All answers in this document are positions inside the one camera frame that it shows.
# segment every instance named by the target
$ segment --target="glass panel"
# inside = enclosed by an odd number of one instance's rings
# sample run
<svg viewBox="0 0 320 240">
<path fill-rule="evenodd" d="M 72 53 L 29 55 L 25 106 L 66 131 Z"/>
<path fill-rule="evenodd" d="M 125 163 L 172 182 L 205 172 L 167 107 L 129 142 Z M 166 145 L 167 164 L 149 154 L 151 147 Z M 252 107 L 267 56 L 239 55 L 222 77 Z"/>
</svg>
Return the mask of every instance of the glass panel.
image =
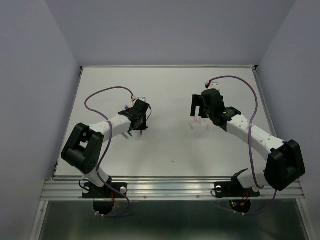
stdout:
<svg viewBox="0 0 320 240">
<path fill-rule="evenodd" d="M 252 201 L 250 212 L 270 201 Z M 231 209 L 229 202 L 221 207 Z M 41 240 L 302 240 L 306 232 L 295 200 L 276 200 L 266 212 L 240 216 L 217 201 L 133 202 L 127 216 L 95 216 L 92 202 L 50 202 Z"/>
</svg>

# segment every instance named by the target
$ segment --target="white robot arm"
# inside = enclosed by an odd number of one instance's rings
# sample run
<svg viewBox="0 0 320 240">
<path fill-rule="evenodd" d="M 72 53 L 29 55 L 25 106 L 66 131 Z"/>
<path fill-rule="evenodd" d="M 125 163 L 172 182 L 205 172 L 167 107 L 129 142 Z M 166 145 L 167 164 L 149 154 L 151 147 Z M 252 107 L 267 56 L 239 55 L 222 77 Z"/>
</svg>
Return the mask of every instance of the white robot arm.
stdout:
<svg viewBox="0 0 320 240">
<path fill-rule="evenodd" d="M 150 105 L 137 99 L 132 108 L 119 112 L 111 118 L 112 137 L 128 133 L 132 130 L 143 131 L 147 127 L 146 112 Z M 77 124 L 66 142 L 61 158 L 77 168 L 86 179 L 99 188 L 104 186 L 97 174 L 97 164 L 100 158 L 102 144 L 109 140 L 110 125 L 103 121 L 93 125 Z M 101 168 L 101 178 L 110 182 L 110 176 Z"/>
<path fill-rule="evenodd" d="M 223 96 L 220 95 L 219 85 L 212 82 L 206 85 L 207 90 L 201 95 L 192 96 L 191 116 L 199 108 L 199 117 L 209 118 L 219 126 L 245 143 L 249 143 L 249 128 L 251 126 L 251 146 L 267 162 L 266 167 L 257 168 L 255 174 L 244 169 L 236 173 L 229 182 L 217 182 L 222 189 L 216 191 L 216 197 L 241 197 L 256 181 L 260 186 L 271 186 L 282 191 L 299 177 L 305 174 L 305 166 L 300 146 L 294 140 L 285 142 L 263 131 L 233 107 L 225 107 Z"/>
</svg>

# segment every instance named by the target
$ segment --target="gray wall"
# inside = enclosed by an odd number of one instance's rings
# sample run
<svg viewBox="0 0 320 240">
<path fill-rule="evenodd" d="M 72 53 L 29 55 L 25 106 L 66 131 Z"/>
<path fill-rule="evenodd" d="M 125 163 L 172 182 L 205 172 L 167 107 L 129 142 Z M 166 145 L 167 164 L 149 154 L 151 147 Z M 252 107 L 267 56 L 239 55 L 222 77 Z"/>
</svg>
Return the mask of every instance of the gray wall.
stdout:
<svg viewBox="0 0 320 240">
<path fill-rule="evenodd" d="M 258 64 L 294 0 L 46 0 L 81 66 Z"/>
<path fill-rule="evenodd" d="M 279 137 L 300 143 L 301 184 L 320 237 L 320 1 L 297 0 L 258 67 Z"/>
<path fill-rule="evenodd" d="M 44 0 L 0 5 L 0 239 L 28 239 L 79 67 Z"/>
</svg>

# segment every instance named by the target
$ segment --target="white table surface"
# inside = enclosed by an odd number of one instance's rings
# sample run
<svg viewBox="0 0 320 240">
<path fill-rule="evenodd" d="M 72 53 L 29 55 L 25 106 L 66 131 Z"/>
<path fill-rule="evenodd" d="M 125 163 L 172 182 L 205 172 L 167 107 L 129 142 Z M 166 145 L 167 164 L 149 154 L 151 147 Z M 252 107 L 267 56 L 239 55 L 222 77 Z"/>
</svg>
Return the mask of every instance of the white table surface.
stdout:
<svg viewBox="0 0 320 240">
<path fill-rule="evenodd" d="M 250 168 L 248 145 L 237 137 L 210 124 L 195 123 L 190 117 L 193 94 L 205 90 L 205 82 L 214 77 L 234 75 L 248 81 L 258 96 L 259 109 L 254 124 L 270 133 L 258 87 L 250 68 L 164 68 L 164 67 L 86 67 L 84 68 L 63 145 L 74 126 L 104 121 L 85 109 L 85 99 L 101 89 L 123 86 L 137 97 L 146 97 L 152 107 L 149 129 L 132 132 L 126 140 L 118 135 L 101 167 L 111 176 L 139 177 L 227 177 Z M 234 107 L 250 119 L 254 96 L 242 82 L 232 78 L 218 80 L 226 107 Z M 131 102 L 123 89 L 110 90 L 92 98 L 88 105 L 109 118 Z M 253 151 L 255 166 L 266 162 Z M 80 172 L 61 158 L 55 176 L 80 176 Z"/>
</svg>

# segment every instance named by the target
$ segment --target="screw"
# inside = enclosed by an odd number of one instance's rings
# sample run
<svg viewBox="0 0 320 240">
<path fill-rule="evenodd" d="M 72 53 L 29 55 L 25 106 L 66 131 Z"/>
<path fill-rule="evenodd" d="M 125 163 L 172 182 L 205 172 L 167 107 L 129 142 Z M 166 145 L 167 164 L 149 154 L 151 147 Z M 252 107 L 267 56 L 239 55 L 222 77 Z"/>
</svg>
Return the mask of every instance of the screw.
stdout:
<svg viewBox="0 0 320 240">
<path fill-rule="evenodd" d="M 220 194 L 220 193 L 222 193 L 222 187 L 221 186 L 215 186 L 215 191 L 218 193 L 218 194 Z"/>
<path fill-rule="evenodd" d="M 120 193 L 125 194 L 126 192 L 127 192 L 126 187 L 122 186 L 122 187 L 120 188 Z"/>
</svg>

